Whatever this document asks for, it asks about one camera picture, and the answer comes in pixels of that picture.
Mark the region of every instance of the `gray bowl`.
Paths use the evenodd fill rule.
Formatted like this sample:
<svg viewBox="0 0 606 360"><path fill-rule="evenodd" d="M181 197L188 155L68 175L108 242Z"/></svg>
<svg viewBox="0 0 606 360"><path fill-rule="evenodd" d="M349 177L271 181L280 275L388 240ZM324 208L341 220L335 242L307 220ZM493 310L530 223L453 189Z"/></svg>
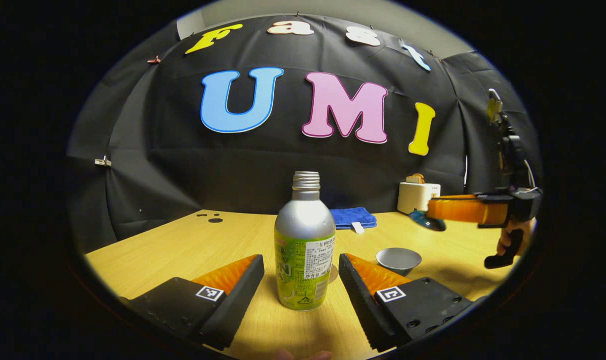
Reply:
<svg viewBox="0 0 606 360"><path fill-rule="evenodd" d="M408 248L391 247L379 251L376 254L376 260L383 268L401 276L407 276L421 263L422 258L419 253Z"/></svg>

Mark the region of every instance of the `blue letter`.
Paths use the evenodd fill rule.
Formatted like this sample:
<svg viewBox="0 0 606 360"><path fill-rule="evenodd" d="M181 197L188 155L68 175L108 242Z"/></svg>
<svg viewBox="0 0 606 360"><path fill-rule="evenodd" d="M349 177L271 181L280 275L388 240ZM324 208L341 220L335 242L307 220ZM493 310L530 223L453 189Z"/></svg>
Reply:
<svg viewBox="0 0 606 360"><path fill-rule="evenodd" d="M254 103L249 111L242 114L227 111L230 85L240 73L228 70L205 76L205 91L200 105L203 124L217 133L241 133L257 128L271 114L276 78L283 72L282 68L277 67L258 67L250 71L250 76L256 79Z"/></svg>
<svg viewBox="0 0 606 360"><path fill-rule="evenodd" d="M427 64L425 64L424 61L422 61L423 57L421 54L418 53L417 50L415 50L413 47L411 47L409 45L401 45L401 47L410 52L410 55L412 55L412 58L414 59L414 61L417 64L419 64L421 66L421 68L424 68L427 71L431 70L429 68L429 66Z"/></svg>

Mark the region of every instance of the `table surface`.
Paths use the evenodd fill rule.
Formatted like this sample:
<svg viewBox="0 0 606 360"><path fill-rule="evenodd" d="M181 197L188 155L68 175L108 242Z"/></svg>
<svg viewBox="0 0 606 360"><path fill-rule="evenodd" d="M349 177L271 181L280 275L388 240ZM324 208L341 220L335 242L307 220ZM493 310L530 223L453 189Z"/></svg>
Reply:
<svg viewBox="0 0 606 360"><path fill-rule="evenodd" d="M513 267L483 266L485 257L495 254L497 228L446 220L447 230L438 232L422 228L401 212L374 216L377 226L366 228L364 234L337 230L333 265L338 267L342 253L375 264L381 249L409 248L422 256L422 263L408 278L433 278L472 301L494 290ZM213 218L223 221L209 222ZM328 286L326 300L316 310L298 312L280 305L274 266L275 219L276 215L200 210L92 251L86 258L117 296L133 299L170 278L192 280L261 254L265 275L232 345L223 353L241 360L270 359L277 348L284 347L297 359L323 350L332 351L337 360L379 355L370 348L339 276Z"/></svg>

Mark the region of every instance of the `pink letter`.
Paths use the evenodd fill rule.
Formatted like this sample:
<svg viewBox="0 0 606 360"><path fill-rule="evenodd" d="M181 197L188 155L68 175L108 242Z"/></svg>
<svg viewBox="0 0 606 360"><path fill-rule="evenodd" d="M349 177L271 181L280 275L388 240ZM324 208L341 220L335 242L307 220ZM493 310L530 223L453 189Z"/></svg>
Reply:
<svg viewBox="0 0 606 360"><path fill-rule="evenodd" d="M364 82L354 98L349 98L339 78L332 73L308 73L305 79L312 83L313 94L312 115L309 122L303 125L303 134L308 137L330 137L334 133L329 125L329 110L332 110L342 137L346 138L351 133L362 114L356 137L374 144L387 141L383 129L383 100L387 96L387 89L373 82Z"/></svg>

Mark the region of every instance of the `blue towel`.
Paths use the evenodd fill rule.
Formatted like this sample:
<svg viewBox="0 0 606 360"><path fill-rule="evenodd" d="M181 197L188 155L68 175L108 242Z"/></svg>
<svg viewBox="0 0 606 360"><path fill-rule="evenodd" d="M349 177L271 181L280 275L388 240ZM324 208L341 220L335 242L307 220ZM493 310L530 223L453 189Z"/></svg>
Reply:
<svg viewBox="0 0 606 360"><path fill-rule="evenodd" d="M353 209L330 209L337 229L351 229L351 223L360 223L363 228L376 226L376 217L370 214L364 207Z"/></svg>

